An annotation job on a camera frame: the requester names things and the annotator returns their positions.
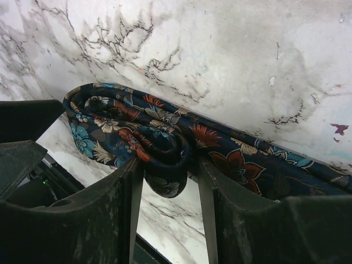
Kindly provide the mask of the navy floral tie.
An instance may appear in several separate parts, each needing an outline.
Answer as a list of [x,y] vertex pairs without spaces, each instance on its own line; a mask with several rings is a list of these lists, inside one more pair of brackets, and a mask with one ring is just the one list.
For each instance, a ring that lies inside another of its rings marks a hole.
[[150,94],[90,83],[63,100],[77,149],[107,166],[137,157],[150,188],[178,196],[199,157],[226,177],[270,200],[349,195],[351,175],[203,118]]

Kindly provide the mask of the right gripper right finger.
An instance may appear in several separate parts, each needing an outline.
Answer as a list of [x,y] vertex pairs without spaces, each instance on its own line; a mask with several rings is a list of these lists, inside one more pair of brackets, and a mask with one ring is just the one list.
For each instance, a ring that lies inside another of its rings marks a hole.
[[210,263],[351,263],[351,196],[263,198],[198,161]]

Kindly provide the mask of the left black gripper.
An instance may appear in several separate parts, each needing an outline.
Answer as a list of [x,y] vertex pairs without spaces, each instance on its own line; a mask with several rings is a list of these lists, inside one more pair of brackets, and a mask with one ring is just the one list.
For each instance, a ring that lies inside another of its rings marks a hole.
[[48,207],[84,189],[35,142],[63,113],[58,100],[1,102],[1,200]]

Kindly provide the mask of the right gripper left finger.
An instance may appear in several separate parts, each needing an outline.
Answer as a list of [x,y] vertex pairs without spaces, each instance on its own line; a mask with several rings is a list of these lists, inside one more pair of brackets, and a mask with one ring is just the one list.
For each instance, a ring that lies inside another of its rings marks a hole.
[[1,203],[1,263],[131,263],[143,167],[110,175],[45,207]]

